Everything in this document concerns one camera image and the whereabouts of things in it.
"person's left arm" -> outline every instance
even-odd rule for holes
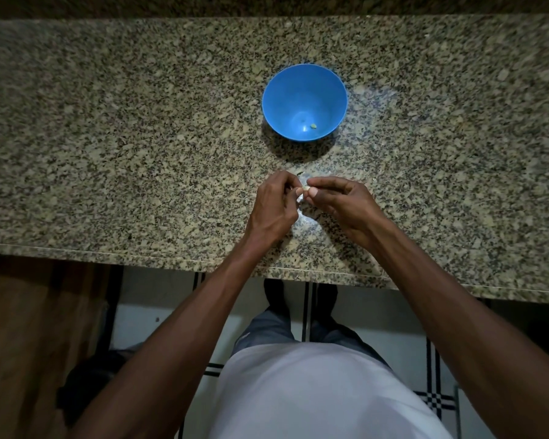
[[[298,219],[299,188],[286,171],[260,185],[244,236],[92,401],[71,438],[175,435],[242,286]]]

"person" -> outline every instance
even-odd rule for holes
[[[333,216],[403,293],[478,414],[499,438],[549,438],[549,356],[477,301],[391,222],[362,184],[315,177],[304,199]],[[72,438],[172,437],[242,286],[298,219],[299,179],[271,175],[246,231],[211,276],[91,402]],[[295,342],[280,283],[236,341],[218,380],[210,438],[445,438],[433,412],[317,292],[319,342]]]

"jeans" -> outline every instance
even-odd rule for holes
[[[373,359],[388,364],[373,347],[366,344],[360,336],[344,325],[338,324],[329,317],[325,321],[314,320],[311,324],[311,342],[336,344],[364,353]],[[256,345],[290,344],[298,342],[291,333],[291,319],[286,314],[279,314],[267,308],[254,317],[248,327],[234,343],[232,356],[244,348]]]

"black shoe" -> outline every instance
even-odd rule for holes
[[[338,299],[338,287],[327,283],[320,283],[317,286],[317,295],[315,297],[315,315],[314,319],[324,323],[331,318],[331,311],[334,309]]]
[[[266,294],[266,300],[269,301],[268,309],[289,317],[289,307],[285,303],[285,285],[280,279],[265,279],[264,280],[264,294]]]

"hand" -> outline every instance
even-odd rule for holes
[[[297,199],[303,193],[297,176],[277,171],[258,187],[246,236],[270,248],[282,239],[299,218]]]
[[[313,177],[303,198],[331,214],[346,236],[363,248],[371,249],[371,225],[387,221],[366,186],[341,177]]]

